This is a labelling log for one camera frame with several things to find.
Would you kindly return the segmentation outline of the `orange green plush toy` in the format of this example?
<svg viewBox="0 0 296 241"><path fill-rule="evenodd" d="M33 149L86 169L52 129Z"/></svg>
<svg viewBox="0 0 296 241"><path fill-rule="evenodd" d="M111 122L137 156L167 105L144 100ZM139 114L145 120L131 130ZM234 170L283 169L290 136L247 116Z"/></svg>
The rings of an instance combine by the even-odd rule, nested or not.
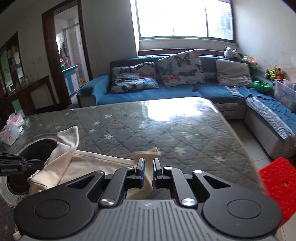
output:
<svg viewBox="0 0 296 241"><path fill-rule="evenodd" d="M244 62L248 62L250 67L257 67L257 62L255 61L255 59L252 56L243 55L241 57L241 60Z"/></svg>

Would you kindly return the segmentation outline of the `green bowl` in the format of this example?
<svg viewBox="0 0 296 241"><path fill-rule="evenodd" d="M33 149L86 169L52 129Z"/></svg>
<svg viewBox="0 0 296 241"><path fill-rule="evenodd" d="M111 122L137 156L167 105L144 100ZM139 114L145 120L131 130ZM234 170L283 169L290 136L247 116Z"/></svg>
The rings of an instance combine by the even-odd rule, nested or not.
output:
<svg viewBox="0 0 296 241"><path fill-rule="evenodd" d="M254 81L253 87L261 93L268 93L271 90L271 87L268 83L265 83L263 81Z"/></svg>

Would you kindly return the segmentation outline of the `dark wooden cabinet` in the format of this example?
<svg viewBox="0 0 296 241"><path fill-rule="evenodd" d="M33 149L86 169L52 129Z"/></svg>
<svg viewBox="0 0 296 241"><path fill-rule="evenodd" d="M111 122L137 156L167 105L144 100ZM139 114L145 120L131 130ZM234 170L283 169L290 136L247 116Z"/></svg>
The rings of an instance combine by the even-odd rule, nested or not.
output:
<svg viewBox="0 0 296 241"><path fill-rule="evenodd" d="M13 34L1 47L1 127L13 112L22 111L27 116L55 105L49 76L31 81L24 74L18 34Z"/></svg>

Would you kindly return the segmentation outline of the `pink tissue pack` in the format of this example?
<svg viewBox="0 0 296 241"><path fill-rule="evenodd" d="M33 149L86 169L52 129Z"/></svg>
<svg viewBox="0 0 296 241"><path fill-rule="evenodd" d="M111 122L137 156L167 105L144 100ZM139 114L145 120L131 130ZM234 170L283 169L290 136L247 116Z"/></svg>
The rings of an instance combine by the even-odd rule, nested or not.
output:
<svg viewBox="0 0 296 241"><path fill-rule="evenodd" d="M4 128L1 130L1 140L8 146L12 146L21 135L23 125L25 124L23 116L20 113L12 113Z"/></svg>

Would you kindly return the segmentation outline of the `red plastic stool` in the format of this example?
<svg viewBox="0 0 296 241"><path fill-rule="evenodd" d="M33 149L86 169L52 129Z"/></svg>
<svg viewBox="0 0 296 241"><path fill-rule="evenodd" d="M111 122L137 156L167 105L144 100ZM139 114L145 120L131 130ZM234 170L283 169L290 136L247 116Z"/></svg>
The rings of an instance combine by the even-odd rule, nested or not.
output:
<svg viewBox="0 0 296 241"><path fill-rule="evenodd" d="M280 206L282 212L280 226L283 226L295 213L295 167L288 159L279 157L257 172L268 196Z"/></svg>

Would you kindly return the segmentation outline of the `blue children's cabinet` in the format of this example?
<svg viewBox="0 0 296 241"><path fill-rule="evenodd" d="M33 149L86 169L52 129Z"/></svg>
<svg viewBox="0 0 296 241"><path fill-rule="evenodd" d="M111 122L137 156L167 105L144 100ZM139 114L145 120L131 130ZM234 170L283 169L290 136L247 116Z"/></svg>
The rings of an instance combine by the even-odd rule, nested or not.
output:
<svg viewBox="0 0 296 241"><path fill-rule="evenodd" d="M78 70L78 65L74 65L62 71L69 95L74 94L81 87Z"/></svg>

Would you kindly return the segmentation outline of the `blue corner sofa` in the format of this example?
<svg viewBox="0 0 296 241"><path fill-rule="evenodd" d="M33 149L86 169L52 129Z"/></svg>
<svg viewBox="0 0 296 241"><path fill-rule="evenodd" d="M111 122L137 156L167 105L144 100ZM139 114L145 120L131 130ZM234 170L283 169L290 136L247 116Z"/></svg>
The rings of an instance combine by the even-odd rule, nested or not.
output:
<svg viewBox="0 0 296 241"><path fill-rule="evenodd" d="M215 59L229 59L199 54L205 82L166 87L156 64L156 61L164 57L168 56L141 56L111 62L107 74L98 75L78 91L79 105L87 107L132 101L202 97L212 101L225 117L243 118L270 157L276 159L295 155L295 113L272 94L258 92L253 85L252 87L221 86L217 80ZM155 63L159 88L111 93L111 68L133 66L144 62Z"/></svg>

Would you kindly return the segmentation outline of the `clear plastic storage box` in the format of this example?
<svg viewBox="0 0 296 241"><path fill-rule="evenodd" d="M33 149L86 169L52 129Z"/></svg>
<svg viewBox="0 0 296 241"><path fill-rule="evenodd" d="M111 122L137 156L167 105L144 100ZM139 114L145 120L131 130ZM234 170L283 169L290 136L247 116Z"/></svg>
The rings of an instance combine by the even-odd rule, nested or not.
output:
<svg viewBox="0 0 296 241"><path fill-rule="evenodd" d="M295 83L284 79L283 81L275 81L274 98L280 103L295 112L296 109L296 91Z"/></svg>

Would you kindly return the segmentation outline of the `lying butterfly pillow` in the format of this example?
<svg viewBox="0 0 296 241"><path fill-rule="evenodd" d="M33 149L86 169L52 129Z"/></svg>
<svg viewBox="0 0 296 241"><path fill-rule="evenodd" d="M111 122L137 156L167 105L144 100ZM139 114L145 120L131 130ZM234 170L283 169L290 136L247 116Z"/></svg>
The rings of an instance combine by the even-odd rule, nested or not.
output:
<svg viewBox="0 0 296 241"><path fill-rule="evenodd" d="M133 66L111 68L111 93L123 93L144 89L157 89L156 66L144 62Z"/></svg>

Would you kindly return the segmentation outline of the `cream beige garment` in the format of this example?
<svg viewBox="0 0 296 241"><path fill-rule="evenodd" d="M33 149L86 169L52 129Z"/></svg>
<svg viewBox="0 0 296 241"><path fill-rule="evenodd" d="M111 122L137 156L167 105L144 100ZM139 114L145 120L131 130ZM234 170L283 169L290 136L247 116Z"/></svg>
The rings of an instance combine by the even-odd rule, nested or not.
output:
<svg viewBox="0 0 296 241"><path fill-rule="evenodd" d="M161 152L152 148L145 152L135 152L132 159L106 156L78 150L78 126L57 133L57 147L45 162L43 169L28 178L29 195L45 191L91 172L101 170L113 174L119 168L136 167L140 158L145 160L144 187L128 190L128 199L145 199L152 192L152 161L161 156Z"/></svg>

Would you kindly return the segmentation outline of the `green and brown plush toys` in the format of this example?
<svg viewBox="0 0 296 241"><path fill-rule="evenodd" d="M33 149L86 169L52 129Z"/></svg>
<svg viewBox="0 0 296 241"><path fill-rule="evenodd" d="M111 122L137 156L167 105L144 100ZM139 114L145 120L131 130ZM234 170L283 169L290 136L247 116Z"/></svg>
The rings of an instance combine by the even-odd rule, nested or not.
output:
<svg viewBox="0 0 296 241"><path fill-rule="evenodd" d="M282 81L284 79L285 72L282 68L274 67L272 69L266 69L264 77L270 80L279 80Z"/></svg>

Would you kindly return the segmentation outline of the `upright butterfly pillow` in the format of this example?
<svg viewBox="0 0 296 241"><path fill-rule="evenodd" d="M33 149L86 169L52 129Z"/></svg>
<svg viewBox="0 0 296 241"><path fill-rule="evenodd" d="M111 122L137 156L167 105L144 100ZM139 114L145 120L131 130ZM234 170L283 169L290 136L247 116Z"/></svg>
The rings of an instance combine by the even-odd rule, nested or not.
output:
<svg viewBox="0 0 296 241"><path fill-rule="evenodd" d="M166 87L205 82L198 50L173 54L159 59L156 64Z"/></svg>

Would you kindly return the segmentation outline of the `white plush toy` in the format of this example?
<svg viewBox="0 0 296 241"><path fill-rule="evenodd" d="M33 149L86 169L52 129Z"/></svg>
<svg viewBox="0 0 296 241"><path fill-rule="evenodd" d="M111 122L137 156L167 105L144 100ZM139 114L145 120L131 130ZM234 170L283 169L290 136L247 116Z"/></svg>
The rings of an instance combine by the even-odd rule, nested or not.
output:
<svg viewBox="0 0 296 241"><path fill-rule="evenodd" d="M231 47L226 47L223 53L224 53L224 57L226 58L239 59L239 60L241 60L242 58L238 50L237 49L233 50Z"/></svg>

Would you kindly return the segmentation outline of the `plain grey cushion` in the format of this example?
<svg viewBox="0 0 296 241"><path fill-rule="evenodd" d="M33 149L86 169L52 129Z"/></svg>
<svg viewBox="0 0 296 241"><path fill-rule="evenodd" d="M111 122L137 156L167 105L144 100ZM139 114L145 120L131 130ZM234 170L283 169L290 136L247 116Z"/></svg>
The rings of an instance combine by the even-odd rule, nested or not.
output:
<svg viewBox="0 0 296 241"><path fill-rule="evenodd" d="M252 87L249 65L224 59L215 59L217 80L221 86Z"/></svg>

